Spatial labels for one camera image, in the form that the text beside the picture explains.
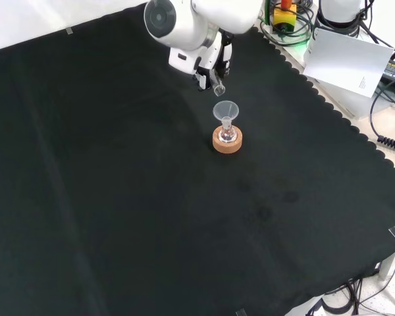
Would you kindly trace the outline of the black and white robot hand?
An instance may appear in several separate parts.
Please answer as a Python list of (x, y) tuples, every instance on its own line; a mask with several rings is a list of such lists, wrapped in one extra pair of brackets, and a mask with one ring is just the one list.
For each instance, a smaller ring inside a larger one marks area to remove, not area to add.
[(222, 80), (230, 72), (233, 38), (233, 34), (221, 31), (209, 47), (194, 51), (171, 48), (169, 65), (191, 75), (199, 91), (212, 89), (219, 97), (226, 91)]

